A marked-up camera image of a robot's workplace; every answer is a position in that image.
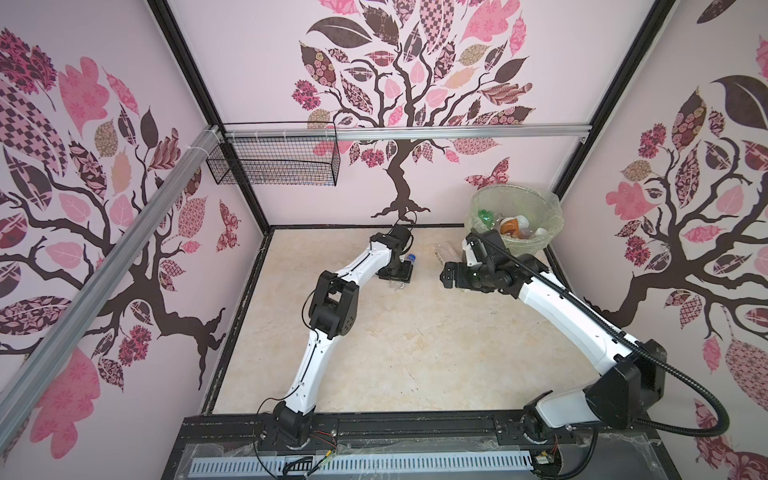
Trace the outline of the orange tea bottle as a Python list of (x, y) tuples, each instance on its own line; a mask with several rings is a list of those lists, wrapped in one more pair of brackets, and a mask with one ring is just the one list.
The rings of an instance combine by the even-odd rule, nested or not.
[(515, 217), (505, 218), (500, 221), (499, 232), (502, 235), (515, 237), (520, 231), (519, 220)]

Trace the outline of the green Sprite bottle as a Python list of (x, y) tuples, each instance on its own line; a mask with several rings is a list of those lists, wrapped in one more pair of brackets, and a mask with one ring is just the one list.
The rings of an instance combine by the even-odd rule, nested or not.
[(477, 212), (477, 218), (486, 229), (492, 230), (496, 225), (496, 215), (489, 210), (479, 210)]

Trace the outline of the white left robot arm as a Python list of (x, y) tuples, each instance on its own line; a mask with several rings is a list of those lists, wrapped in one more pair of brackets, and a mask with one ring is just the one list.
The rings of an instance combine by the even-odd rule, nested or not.
[(296, 447), (308, 442), (317, 395), (332, 354), (357, 320), (361, 288), (372, 278), (408, 283), (413, 262), (407, 258), (411, 229), (394, 225), (369, 238), (367, 247), (338, 271), (324, 271), (303, 309), (308, 314), (308, 342), (294, 380), (277, 401), (273, 418), (278, 432)]

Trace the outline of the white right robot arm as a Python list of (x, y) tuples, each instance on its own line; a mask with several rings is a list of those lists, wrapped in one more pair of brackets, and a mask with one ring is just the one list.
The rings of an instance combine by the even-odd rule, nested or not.
[(568, 290), (549, 267), (531, 254), (511, 255), (496, 231), (471, 233), (463, 257), (445, 261), (440, 280), (447, 289), (509, 295), (533, 308), (590, 361), (595, 382), (561, 393), (547, 391), (523, 409), (522, 422), (535, 442), (567, 425), (600, 423), (631, 427), (662, 399), (666, 373), (664, 348), (640, 342), (613, 326), (601, 326), (593, 310)]

